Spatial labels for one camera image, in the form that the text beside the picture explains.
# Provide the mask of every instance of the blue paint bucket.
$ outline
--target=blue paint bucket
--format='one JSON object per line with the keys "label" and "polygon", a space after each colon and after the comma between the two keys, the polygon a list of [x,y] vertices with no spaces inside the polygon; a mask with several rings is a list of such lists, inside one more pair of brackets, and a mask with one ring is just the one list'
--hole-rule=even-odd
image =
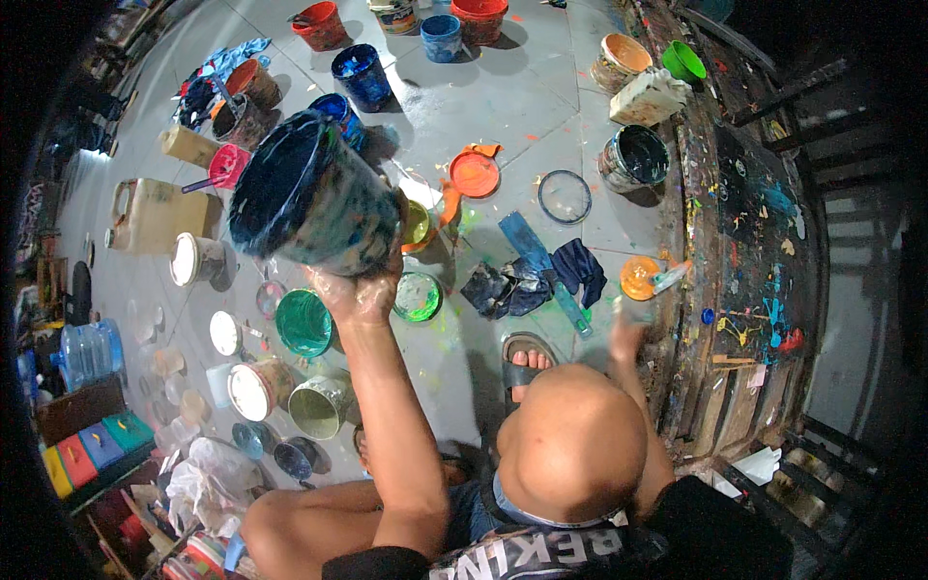
{"label": "blue paint bucket", "polygon": [[432,62],[451,62],[461,49],[461,21],[450,14],[422,21],[422,45]]}
{"label": "blue paint bucket", "polygon": [[321,111],[335,119],[342,128],[342,137],[348,142],[349,147],[355,151],[361,150],[364,145],[364,124],[354,114],[351,103],[344,95],[338,93],[323,95],[310,103],[309,108]]}
{"label": "blue paint bucket", "polygon": [[251,155],[229,205],[237,251],[359,276],[383,266],[400,230],[395,191],[318,110],[279,125]]}
{"label": "blue paint bucket", "polygon": [[393,97],[377,49],[371,45],[354,45],[342,50],[332,61],[332,76],[342,83],[354,104],[365,113],[377,112]]}
{"label": "blue paint bucket", "polygon": [[265,450],[271,449],[274,436],[262,422],[248,421],[232,426],[232,443],[239,451],[257,461],[264,455]]}
{"label": "blue paint bucket", "polygon": [[309,479],[313,474],[313,464],[319,453],[313,447],[313,442],[305,437],[291,437],[274,447],[274,461],[284,473],[302,481]]}

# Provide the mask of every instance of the blue water gallon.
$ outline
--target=blue water gallon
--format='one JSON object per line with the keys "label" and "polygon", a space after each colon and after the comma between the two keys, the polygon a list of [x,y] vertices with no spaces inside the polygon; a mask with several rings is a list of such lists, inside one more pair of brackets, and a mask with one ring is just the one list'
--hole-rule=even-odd
{"label": "blue water gallon", "polygon": [[61,350],[50,358],[61,369],[70,393],[120,372],[125,363],[116,321],[104,318],[80,327],[66,324],[61,329]]}

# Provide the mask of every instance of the scraper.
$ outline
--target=scraper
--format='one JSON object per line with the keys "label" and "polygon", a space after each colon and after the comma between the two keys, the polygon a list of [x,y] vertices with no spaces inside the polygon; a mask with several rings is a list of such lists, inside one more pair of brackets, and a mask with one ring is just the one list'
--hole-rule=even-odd
{"label": "scraper", "polygon": [[558,301],[561,310],[571,321],[571,326],[577,331],[582,339],[588,339],[593,334],[593,328],[586,322],[580,307],[574,302],[574,297],[567,291],[563,283],[557,279],[554,272],[554,266],[551,264],[551,256],[545,250],[545,245],[541,243],[534,230],[525,222],[525,218],[519,212],[512,212],[498,222],[499,229],[516,249],[519,255],[528,262],[528,264],[542,272],[551,282],[551,288],[554,289],[554,300]]}

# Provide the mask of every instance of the plastic jug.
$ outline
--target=plastic jug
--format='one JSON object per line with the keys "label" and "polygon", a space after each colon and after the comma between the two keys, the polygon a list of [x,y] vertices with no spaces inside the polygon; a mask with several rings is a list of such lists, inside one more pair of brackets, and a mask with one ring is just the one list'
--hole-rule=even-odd
{"label": "plastic jug", "polygon": [[206,170],[210,169],[210,161],[218,150],[218,143],[190,131],[183,125],[174,125],[161,132],[161,153],[199,165]]}
{"label": "plastic jug", "polygon": [[184,194],[180,186],[157,179],[126,179],[113,191],[113,228],[106,245],[133,255],[170,253],[184,232],[203,237],[208,203],[202,191]]}
{"label": "plastic jug", "polygon": [[69,392],[121,371],[122,340],[116,321],[104,318],[80,327],[66,324],[61,329],[61,351],[50,358],[61,368]]}
{"label": "plastic jug", "polygon": [[648,67],[612,98],[609,118],[623,125],[651,127],[686,107],[690,92],[690,86],[667,69]]}

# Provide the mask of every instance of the black t-shirt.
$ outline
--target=black t-shirt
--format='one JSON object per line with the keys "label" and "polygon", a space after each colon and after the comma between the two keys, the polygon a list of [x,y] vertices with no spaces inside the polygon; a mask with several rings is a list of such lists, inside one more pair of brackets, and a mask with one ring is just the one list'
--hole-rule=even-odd
{"label": "black t-shirt", "polygon": [[768,521],[690,476],[671,484],[645,527],[504,526],[432,562],[379,547],[326,562],[323,580],[785,578],[792,547]]}

